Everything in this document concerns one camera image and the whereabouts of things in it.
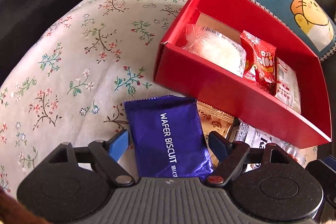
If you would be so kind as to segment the red white long snack packet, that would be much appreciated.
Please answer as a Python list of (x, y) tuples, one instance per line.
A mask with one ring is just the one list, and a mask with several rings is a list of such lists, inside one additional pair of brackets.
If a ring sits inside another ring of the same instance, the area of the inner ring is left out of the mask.
[(281, 59), (276, 59), (277, 80), (275, 97), (301, 114), (301, 96), (296, 73)]

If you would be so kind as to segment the red cardboard box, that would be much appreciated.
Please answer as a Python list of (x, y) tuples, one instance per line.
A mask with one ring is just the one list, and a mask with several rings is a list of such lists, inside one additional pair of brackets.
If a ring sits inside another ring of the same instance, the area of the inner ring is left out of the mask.
[(161, 40), (154, 81), (298, 148), (332, 140), (318, 56), (250, 0), (188, 0)]

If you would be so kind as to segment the tan biscuit packet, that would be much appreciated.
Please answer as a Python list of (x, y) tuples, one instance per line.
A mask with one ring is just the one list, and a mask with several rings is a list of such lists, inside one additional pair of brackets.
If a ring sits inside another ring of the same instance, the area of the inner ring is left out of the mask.
[(201, 101), (197, 101), (197, 108), (213, 167), (217, 167), (219, 161), (209, 148), (209, 133), (216, 131), (226, 138), (234, 123), (234, 117)]

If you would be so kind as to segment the white bun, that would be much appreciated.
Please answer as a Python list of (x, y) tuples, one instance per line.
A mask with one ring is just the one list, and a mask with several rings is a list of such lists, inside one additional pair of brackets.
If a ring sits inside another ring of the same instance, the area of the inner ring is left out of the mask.
[(243, 77), (247, 54), (239, 43), (212, 28), (196, 24), (186, 26), (185, 37), (184, 50)]

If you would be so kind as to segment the blue wafer biscuit packet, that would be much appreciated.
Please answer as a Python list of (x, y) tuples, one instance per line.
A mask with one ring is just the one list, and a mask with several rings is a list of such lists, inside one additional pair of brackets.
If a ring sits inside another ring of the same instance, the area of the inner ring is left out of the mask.
[(206, 178), (212, 162), (195, 98), (126, 101), (140, 177)]

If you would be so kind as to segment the white Kaprons wafer packet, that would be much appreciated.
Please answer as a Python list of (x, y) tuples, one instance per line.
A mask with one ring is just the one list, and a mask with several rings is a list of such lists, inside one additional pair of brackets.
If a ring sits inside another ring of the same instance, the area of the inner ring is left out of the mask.
[(256, 129), (241, 120), (238, 120), (238, 123), (232, 127), (229, 141), (243, 141), (244, 143), (247, 143), (250, 148), (260, 149), (264, 149), (268, 143), (275, 143), (299, 164), (302, 166), (305, 165), (305, 157), (298, 148), (268, 133), (265, 133), (260, 129)]

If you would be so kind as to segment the red Trolli candy packet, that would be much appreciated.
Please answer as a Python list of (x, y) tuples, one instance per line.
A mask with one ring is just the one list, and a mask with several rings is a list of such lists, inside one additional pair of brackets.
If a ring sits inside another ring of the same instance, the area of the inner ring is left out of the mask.
[(275, 84), (276, 47), (247, 31), (240, 34), (240, 42), (247, 54), (243, 77), (258, 88), (271, 93)]

